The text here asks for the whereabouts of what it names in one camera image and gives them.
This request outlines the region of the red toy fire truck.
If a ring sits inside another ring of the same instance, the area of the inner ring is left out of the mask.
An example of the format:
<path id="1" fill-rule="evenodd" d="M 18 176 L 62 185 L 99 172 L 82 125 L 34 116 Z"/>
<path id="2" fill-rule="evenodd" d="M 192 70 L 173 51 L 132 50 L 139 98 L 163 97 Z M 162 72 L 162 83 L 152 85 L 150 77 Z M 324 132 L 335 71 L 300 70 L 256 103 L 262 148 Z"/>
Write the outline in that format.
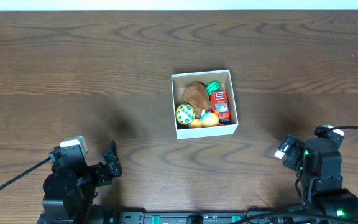
<path id="1" fill-rule="evenodd" d="M 229 100 L 226 91 L 213 91 L 210 96 L 210 101 L 213 103 L 211 111 L 216 113 L 219 117 L 220 123 L 230 121 Z"/>

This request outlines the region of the orange and blue duck toy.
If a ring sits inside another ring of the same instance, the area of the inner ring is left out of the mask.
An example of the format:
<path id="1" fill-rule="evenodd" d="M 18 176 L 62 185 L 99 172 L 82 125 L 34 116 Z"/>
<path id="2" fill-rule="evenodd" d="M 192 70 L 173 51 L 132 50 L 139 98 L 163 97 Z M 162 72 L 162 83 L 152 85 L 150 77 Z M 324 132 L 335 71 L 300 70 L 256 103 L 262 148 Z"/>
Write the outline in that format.
<path id="1" fill-rule="evenodd" d="M 200 118 L 195 118 L 189 125 L 189 128 L 208 128 L 214 126 L 223 126 L 220 123 L 219 111 L 206 111 L 205 109 L 201 112 Z"/>

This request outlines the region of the yellow ball with blue letters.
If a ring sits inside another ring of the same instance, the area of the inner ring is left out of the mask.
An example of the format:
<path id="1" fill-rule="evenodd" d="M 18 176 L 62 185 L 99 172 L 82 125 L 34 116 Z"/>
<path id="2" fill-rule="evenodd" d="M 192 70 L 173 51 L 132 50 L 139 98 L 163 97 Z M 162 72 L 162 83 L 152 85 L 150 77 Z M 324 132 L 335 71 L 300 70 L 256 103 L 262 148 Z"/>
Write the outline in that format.
<path id="1" fill-rule="evenodd" d="M 176 108 L 175 116 L 180 124 L 190 124 L 196 118 L 196 110 L 189 103 L 183 103 Z"/>

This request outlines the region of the green round toy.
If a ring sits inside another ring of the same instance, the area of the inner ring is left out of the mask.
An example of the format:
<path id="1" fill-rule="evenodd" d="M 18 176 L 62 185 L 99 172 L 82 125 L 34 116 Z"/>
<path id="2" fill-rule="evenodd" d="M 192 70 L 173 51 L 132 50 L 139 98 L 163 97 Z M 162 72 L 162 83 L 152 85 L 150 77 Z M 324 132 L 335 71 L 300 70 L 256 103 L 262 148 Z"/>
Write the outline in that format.
<path id="1" fill-rule="evenodd" d="M 220 90 L 221 90 L 221 84 L 217 80 L 209 82 L 206 86 L 206 91 L 209 96 L 211 96 L 214 91 L 220 91 Z"/>

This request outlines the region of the brown plush toy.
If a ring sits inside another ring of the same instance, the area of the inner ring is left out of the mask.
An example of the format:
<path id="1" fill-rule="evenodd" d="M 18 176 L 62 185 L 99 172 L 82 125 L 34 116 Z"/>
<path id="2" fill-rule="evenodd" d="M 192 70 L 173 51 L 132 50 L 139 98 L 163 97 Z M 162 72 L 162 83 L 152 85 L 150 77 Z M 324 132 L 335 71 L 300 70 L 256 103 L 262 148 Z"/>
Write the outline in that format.
<path id="1" fill-rule="evenodd" d="M 209 100 L 206 87 L 201 82 L 194 82 L 188 86 L 181 96 L 185 103 L 189 103 L 196 111 L 196 117 L 201 118 L 203 110 L 210 111 L 213 107 L 212 102 Z"/>

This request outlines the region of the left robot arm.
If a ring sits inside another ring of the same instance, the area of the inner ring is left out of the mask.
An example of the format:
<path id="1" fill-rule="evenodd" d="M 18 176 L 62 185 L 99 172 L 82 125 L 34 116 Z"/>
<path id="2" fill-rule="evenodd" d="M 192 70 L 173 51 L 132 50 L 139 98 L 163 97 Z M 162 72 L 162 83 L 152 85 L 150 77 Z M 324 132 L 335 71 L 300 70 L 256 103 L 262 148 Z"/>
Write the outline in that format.
<path id="1" fill-rule="evenodd" d="M 97 187 L 110 185 L 122 175 L 114 141 L 107 146 L 99 162 L 89 166 L 85 161 L 88 148 L 83 136 L 66 139 L 49 153 L 52 174 L 44 181 L 44 214 L 39 223 L 118 223 L 112 208 L 98 206 L 93 200 Z"/>

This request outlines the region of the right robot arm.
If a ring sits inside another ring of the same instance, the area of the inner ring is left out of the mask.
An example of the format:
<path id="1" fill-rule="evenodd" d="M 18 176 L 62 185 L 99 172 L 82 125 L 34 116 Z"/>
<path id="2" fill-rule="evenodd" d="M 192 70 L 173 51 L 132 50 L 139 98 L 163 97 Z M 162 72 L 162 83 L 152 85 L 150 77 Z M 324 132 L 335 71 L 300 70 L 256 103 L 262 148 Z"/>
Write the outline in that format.
<path id="1" fill-rule="evenodd" d="M 358 198 L 342 186 L 344 132 L 330 131 L 302 141 L 288 135 L 275 152 L 283 165 L 296 172 L 302 211 L 358 221 Z"/>

